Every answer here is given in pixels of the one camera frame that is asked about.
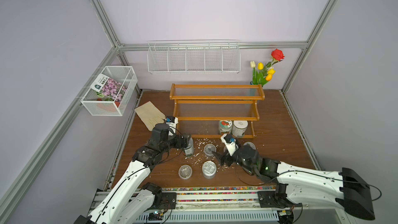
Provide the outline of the green label tin can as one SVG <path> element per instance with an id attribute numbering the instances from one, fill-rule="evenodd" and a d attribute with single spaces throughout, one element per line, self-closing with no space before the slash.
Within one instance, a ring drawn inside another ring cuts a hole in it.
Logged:
<path id="1" fill-rule="evenodd" d="M 193 143 L 193 138 L 189 138 L 187 142 L 187 147 L 184 149 L 184 155 L 186 157 L 192 156 L 194 153 L 194 143 Z"/>

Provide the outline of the clear seed jar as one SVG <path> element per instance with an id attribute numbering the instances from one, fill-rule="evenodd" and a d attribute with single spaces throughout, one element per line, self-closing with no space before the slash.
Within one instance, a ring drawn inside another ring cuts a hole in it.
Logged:
<path id="1" fill-rule="evenodd" d="M 216 149 L 215 145 L 213 145 L 213 144 L 207 144 L 204 147 L 205 156 L 208 157 L 208 158 L 214 157 L 214 153 L 216 151 L 217 151 L 217 149 Z"/>
<path id="2" fill-rule="evenodd" d="M 207 179 L 212 179 L 217 173 L 217 166 L 212 161 L 206 161 L 202 165 L 203 176 Z"/>
<path id="3" fill-rule="evenodd" d="M 255 144 L 252 143 L 252 142 L 245 142 L 245 143 L 244 143 L 244 146 L 249 146 L 249 147 L 251 147 L 252 149 L 256 150 L 256 146 L 255 146 Z"/>
<path id="4" fill-rule="evenodd" d="M 192 167 L 185 164 L 179 168 L 178 175 L 181 179 L 188 180 L 193 174 Z"/>

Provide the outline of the white lid Ideal can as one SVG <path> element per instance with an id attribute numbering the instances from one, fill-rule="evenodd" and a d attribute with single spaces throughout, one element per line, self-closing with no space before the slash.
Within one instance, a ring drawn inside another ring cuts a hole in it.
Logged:
<path id="1" fill-rule="evenodd" d="M 231 133 L 233 136 L 237 138 L 243 138 L 245 136 L 247 128 L 248 128 L 248 121 L 234 120 Z"/>

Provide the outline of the wooden three-tier shelf rack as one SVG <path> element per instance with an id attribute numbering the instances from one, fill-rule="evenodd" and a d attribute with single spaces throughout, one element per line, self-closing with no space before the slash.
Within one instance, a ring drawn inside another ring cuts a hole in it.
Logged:
<path id="1" fill-rule="evenodd" d="M 244 120 L 248 132 L 256 136 L 254 122 L 260 120 L 258 101 L 265 99 L 260 85 L 178 85 L 172 84 L 170 99 L 175 102 L 173 115 L 178 129 L 194 139 L 218 139 L 221 120 Z"/>

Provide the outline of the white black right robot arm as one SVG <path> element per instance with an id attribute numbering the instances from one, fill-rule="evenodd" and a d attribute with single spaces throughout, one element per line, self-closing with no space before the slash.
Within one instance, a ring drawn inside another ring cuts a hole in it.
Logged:
<path id="1" fill-rule="evenodd" d="M 295 167 L 285 162 L 263 158 L 250 146 L 213 153 L 223 166 L 237 164 L 265 184 L 275 183 L 274 191 L 258 193 L 261 207 L 288 208 L 294 205 L 337 207 L 347 214 L 375 220 L 371 186 L 356 171 L 318 171 Z"/>

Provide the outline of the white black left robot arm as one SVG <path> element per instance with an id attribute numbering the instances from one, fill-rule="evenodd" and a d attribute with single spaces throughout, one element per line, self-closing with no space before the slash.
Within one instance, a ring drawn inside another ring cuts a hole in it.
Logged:
<path id="1" fill-rule="evenodd" d="M 151 183 L 136 192 L 152 170 L 163 164 L 165 153 L 172 149 L 183 151 L 192 141 L 166 123 L 156 124 L 150 139 L 134 154 L 125 173 L 105 199 L 88 215 L 80 215 L 76 224 L 132 224 L 141 214 L 162 204 L 162 188 Z"/>

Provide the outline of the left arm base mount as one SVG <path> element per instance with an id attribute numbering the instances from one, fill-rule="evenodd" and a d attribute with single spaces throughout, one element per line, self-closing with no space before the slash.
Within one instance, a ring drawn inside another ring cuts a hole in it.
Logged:
<path id="1" fill-rule="evenodd" d="M 164 192 L 160 186 L 152 183 L 146 183 L 141 188 L 143 190 L 150 191 L 150 194 L 154 196 L 152 203 L 148 209 L 175 209 L 177 203 L 177 193 Z"/>

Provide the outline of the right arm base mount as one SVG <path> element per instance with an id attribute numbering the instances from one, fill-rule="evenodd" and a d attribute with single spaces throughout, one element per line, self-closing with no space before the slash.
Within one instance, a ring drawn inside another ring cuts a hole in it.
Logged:
<path id="1" fill-rule="evenodd" d="M 278 184 L 275 191 L 258 191 L 258 199 L 261 208 L 292 208 L 297 203 L 288 200 L 287 188 L 289 184 Z"/>

